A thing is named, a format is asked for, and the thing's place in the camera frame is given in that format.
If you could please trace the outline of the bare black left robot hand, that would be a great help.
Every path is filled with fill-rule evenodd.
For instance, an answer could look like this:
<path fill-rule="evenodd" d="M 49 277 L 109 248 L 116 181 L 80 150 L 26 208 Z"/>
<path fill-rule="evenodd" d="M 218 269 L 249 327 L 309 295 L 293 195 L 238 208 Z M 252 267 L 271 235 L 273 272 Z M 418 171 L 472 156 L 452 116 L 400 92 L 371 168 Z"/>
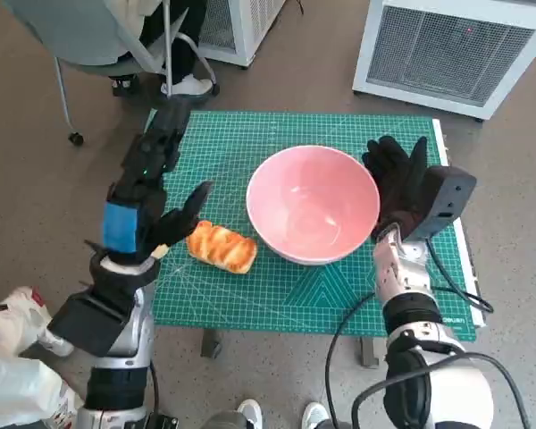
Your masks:
<path fill-rule="evenodd" d="M 120 265 L 136 265 L 161 245 L 172 247 L 197 227 L 198 215 L 213 183 L 203 181 L 183 207 L 164 210 L 167 192 L 163 176 L 180 159 L 180 143 L 192 107 L 170 100 L 155 111 L 121 162 L 121 177 L 107 193 L 103 219 L 103 248 Z"/>

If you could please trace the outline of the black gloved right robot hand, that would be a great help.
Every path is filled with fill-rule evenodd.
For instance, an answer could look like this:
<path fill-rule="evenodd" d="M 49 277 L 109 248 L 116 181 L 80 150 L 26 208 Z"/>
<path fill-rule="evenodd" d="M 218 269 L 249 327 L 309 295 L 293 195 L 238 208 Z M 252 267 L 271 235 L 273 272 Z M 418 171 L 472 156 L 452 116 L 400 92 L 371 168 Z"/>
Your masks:
<path fill-rule="evenodd" d="M 420 137 L 412 152 L 407 153 L 389 135 L 367 142 L 362 161 L 380 195 L 380 213 L 372 232 L 374 240 L 393 224 L 405 239 L 421 223 L 419 191 L 427 170 L 427 143 L 426 137 Z"/>

